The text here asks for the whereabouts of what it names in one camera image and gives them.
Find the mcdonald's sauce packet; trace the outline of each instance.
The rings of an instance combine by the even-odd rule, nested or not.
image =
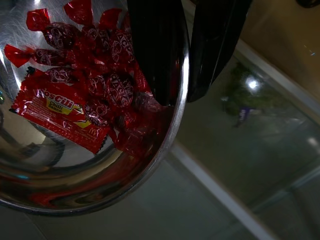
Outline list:
[[[25,77],[12,109],[27,120],[96,154],[110,127],[108,124],[97,126],[89,121],[84,110],[88,96],[81,82],[52,83],[43,78],[42,72],[36,71]]]

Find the stainless steel bowl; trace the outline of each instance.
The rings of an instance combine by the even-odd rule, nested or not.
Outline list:
[[[50,48],[41,32],[26,26],[27,11],[48,8],[53,22],[74,23],[62,6],[68,0],[6,0],[0,2],[0,204],[42,215],[84,214],[106,208],[136,189],[166,155],[180,125],[189,79],[189,45],[179,57],[180,90],[175,107],[159,118],[164,131],[149,144],[149,155],[133,159],[114,148],[108,139],[94,155],[9,109],[30,64],[13,66],[4,46],[34,45]],[[95,22],[110,8],[126,10],[125,0],[92,0]]]

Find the red packet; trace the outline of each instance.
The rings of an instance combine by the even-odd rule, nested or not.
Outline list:
[[[70,24],[51,23],[46,8],[29,11],[26,25],[30,31],[41,31],[46,42],[58,50],[71,50],[80,36],[80,31]]]
[[[30,47],[27,47],[26,50],[20,50],[7,44],[4,47],[4,54],[17,68],[26,64],[30,59],[38,64],[47,66],[62,67],[68,64],[66,51],[32,49]]]
[[[52,84],[39,76],[27,76],[12,105],[24,118],[49,129],[96,154],[110,131],[87,120],[87,95],[80,88]]]

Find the glass surface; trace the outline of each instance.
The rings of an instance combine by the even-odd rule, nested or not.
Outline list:
[[[76,217],[29,216],[48,240],[255,240],[171,154],[118,204]]]
[[[295,96],[235,56],[186,106],[177,140],[282,239],[319,239],[295,189],[320,165],[320,127]]]

